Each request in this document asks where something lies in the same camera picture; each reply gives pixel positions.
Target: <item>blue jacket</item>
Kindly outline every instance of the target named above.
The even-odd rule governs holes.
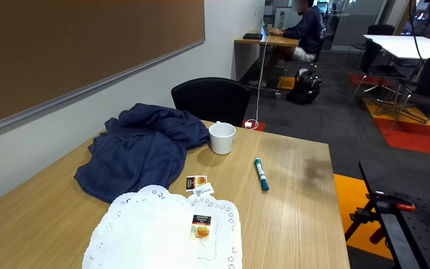
[[[191,114],[141,103],[105,121],[105,129],[74,178],[107,203],[144,185],[168,188],[183,169],[185,151],[209,141],[207,129]]]
[[[283,30],[283,36],[300,39],[298,46],[303,48],[306,54],[316,54],[320,46],[322,30],[320,12],[318,6],[312,6],[297,25]]]

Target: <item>white cup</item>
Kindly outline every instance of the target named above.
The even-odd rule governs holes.
[[[235,129],[231,124],[216,121],[209,127],[210,148],[214,154],[228,154],[232,148]]]

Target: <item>black backpack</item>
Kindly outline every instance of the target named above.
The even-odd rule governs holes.
[[[312,103],[319,94],[319,88],[320,88],[319,76],[310,72],[309,69],[300,69],[295,73],[294,88],[289,91],[286,99],[298,105]]]

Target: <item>pen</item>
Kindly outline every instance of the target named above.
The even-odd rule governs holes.
[[[261,190],[262,191],[268,191],[270,187],[268,187],[268,182],[265,179],[265,175],[264,175],[264,170],[262,170],[262,166],[261,166],[261,160],[256,157],[253,164],[255,164],[256,172],[258,172],[258,179],[259,179],[259,184],[261,184]]]

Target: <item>man sitting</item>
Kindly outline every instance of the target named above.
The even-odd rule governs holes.
[[[271,58],[267,64],[267,75],[274,69],[277,60],[301,60],[312,61],[316,57],[316,52],[320,49],[320,34],[323,30],[320,21],[320,12],[318,6],[312,6],[313,0],[298,0],[295,3],[295,9],[298,15],[301,15],[301,21],[289,28],[280,30],[273,28],[270,33],[274,36],[283,36],[289,39],[300,39],[298,46],[292,48],[280,48],[274,46],[271,52]]]

